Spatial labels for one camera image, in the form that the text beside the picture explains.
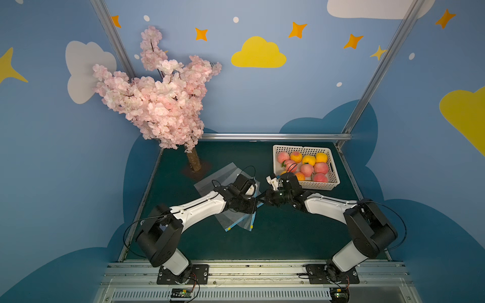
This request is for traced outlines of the clear zip-top bag blue zipper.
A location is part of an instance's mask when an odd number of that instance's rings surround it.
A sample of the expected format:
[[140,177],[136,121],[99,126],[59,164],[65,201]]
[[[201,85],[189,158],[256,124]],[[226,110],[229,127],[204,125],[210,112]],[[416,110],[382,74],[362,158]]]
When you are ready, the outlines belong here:
[[[222,196],[223,196],[223,187],[224,186],[216,187],[216,192],[221,193]],[[256,191],[253,197],[256,198],[257,195],[258,195],[258,186],[256,183]],[[231,210],[223,210],[222,213],[216,214],[215,217],[226,232],[230,231],[236,226],[240,226],[241,228],[246,229],[247,231],[252,231],[254,226],[254,221],[255,221],[255,215],[256,215],[256,212],[253,214],[246,214],[246,213],[240,213],[240,212],[233,212]]]

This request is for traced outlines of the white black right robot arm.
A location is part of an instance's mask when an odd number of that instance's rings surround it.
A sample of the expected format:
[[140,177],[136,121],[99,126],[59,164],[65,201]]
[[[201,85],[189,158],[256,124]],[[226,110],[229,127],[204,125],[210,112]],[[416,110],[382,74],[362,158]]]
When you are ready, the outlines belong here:
[[295,174],[266,178],[271,188],[264,194],[264,203],[271,206],[290,204],[295,209],[321,215],[347,226],[351,241],[327,261],[328,274],[337,276],[351,271],[362,262],[373,259],[397,240],[398,232],[370,199],[347,201],[303,189]]

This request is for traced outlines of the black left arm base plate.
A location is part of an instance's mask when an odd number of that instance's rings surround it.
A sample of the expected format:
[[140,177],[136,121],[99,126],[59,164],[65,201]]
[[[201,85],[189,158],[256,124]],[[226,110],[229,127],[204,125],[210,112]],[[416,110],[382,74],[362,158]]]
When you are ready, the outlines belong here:
[[181,274],[175,275],[169,269],[160,267],[157,277],[157,285],[185,285],[197,282],[200,285],[207,285],[209,265],[207,264],[189,264]]

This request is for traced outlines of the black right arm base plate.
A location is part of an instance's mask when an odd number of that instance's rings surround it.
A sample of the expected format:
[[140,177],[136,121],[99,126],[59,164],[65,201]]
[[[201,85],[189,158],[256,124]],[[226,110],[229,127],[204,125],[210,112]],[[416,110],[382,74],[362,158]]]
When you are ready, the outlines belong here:
[[340,271],[335,265],[307,264],[304,266],[310,284],[354,285],[360,279],[355,267]]

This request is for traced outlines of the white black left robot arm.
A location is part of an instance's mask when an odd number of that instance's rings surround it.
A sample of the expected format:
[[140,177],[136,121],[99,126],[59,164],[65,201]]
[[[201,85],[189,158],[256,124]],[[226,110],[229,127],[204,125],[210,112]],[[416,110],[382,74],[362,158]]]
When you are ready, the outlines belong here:
[[140,224],[135,241],[150,264],[168,270],[179,283],[191,277],[192,263],[178,250],[183,232],[227,210],[253,214],[257,209],[256,182],[238,175],[233,183],[216,186],[203,197],[175,207],[158,205]]

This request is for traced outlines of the pink peach with leaf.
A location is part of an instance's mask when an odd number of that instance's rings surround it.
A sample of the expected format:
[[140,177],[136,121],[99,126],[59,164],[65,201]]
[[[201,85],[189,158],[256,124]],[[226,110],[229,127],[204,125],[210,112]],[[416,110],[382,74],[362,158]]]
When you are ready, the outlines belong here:
[[314,173],[314,167],[308,164],[302,165],[300,167],[300,172],[303,173],[307,178],[310,178]]

